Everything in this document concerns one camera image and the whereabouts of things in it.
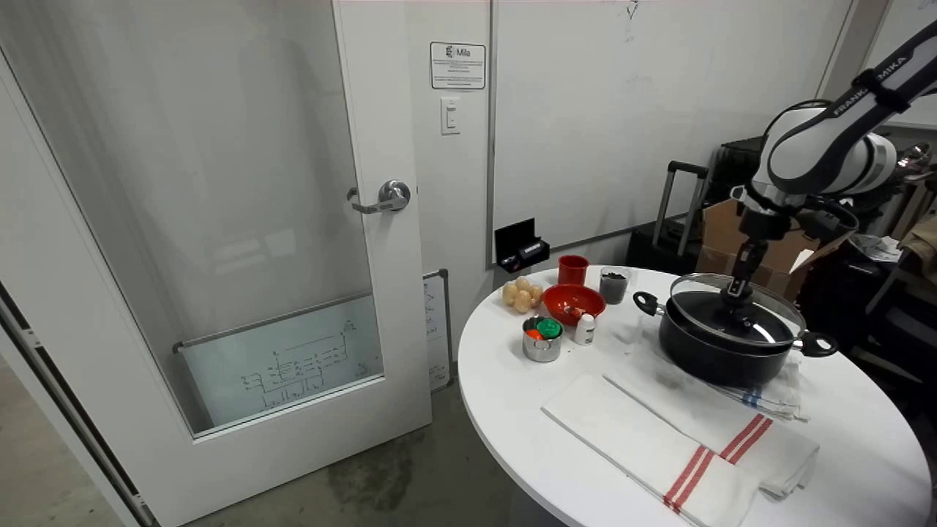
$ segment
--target white cloth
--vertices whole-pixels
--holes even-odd
[[[794,351],[788,354],[781,371],[774,380],[768,380],[763,386],[749,386],[749,390],[715,386],[715,390],[721,390],[724,396],[728,396],[746,408],[769,414],[775,418],[809,423],[809,414],[800,399],[800,354],[794,354]]]
[[[582,377],[545,414],[690,525],[741,525],[758,481],[674,431],[607,377]]]
[[[649,371],[620,368],[610,380],[686,437],[755,475],[760,490],[775,499],[788,499],[797,487],[804,487],[815,471],[818,442],[728,402],[674,362],[657,361]]]

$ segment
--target yellow object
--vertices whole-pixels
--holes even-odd
[[[504,286],[501,286],[501,302],[504,302],[504,307],[509,307],[509,311],[516,311],[516,314],[526,314],[526,311],[532,311],[536,307],[536,302],[539,302],[539,295],[541,295],[541,286],[539,285],[531,285],[531,281],[506,281]]]

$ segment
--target pot handle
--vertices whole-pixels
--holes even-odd
[[[822,341],[818,333],[797,336],[794,349],[800,349],[804,358],[828,358],[838,351],[838,346],[831,346],[828,341]]]
[[[659,302],[657,302],[657,295],[649,295],[646,289],[639,289],[635,295],[633,295],[633,302],[639,304],[639,311],[645,311],[645,314],[649,314],[649,316],[657,316],[659,314]]]

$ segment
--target door handle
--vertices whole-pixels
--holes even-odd
[[[358,187],[352,187],[346,193],[346,201],[361,213],[383,213],[383,212],[397,213],[411,204],[411,187],[405,181],[386,181],[386,185],[381,185],[377,201],[371,201],[371,204],[362,204],[358,196]]]

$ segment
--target pot lid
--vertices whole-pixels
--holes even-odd
[[[725,307],[721,289],[728,281],[728,275],[686,275],[674,285],[671,302],[689,326],[705,333],[725,336],[752,349],[788,349],[797,333],[794,320],[800,316],[758,289],[752,289],[752,302],[746,302],[744,307]]]

